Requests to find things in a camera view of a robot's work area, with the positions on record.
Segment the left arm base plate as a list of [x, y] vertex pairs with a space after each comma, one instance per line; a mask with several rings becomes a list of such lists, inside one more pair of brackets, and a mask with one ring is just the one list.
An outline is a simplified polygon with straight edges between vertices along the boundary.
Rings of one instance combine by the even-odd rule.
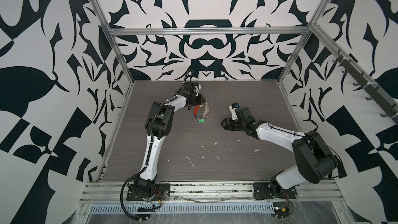
[[152, 184], [148, 188], [136, 186], [135, 184], [129, 185], [127, 191], [127, 201], [141, 201], [144, 199], [162, 200], [170, 196], [170, 184]]

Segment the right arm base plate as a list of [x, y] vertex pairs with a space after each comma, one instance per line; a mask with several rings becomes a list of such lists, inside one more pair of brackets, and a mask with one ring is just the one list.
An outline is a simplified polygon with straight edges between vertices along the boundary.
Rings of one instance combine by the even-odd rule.
[[270, 183], [253, 183], [253, 188], [256, 200], [296, 199], [295, 187], [283, 189], [275, 181]]

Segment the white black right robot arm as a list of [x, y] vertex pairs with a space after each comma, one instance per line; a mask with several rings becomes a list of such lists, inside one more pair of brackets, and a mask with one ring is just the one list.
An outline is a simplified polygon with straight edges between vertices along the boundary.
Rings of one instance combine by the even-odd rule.
[[256, 120], [249, 108], [234, 103], [229, 106], [232, 117], [221, 125], [227, 131], [242, 131], [257, 140], [268, 141], [294, 154], [296, 165], [283, 170], [269, 180], [265, 189], [255, 186], [255, 198], [286, 198], [302, 183], [317, 184], [338, 168], [340, 159], [316, 131], [294, 132]]

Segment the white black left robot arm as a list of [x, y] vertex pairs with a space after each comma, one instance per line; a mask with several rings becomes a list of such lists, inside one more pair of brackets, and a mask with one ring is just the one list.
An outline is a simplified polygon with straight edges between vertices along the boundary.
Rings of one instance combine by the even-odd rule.
[[173, 94], [171, 99], [163, 102], [153, 102], [145, 128], [147, 146], [141, 170], [133, 177], [133, 189], [151, 196], [155, 191], [157, 166], [160, 151], [165, 138], [169, 135], [174, 114], [182, 108], [194, 107], [194, 120], [204, 122], [209, 115], [207, 100], [200, 94], [201, 85], [196, 82], [185, 82]]

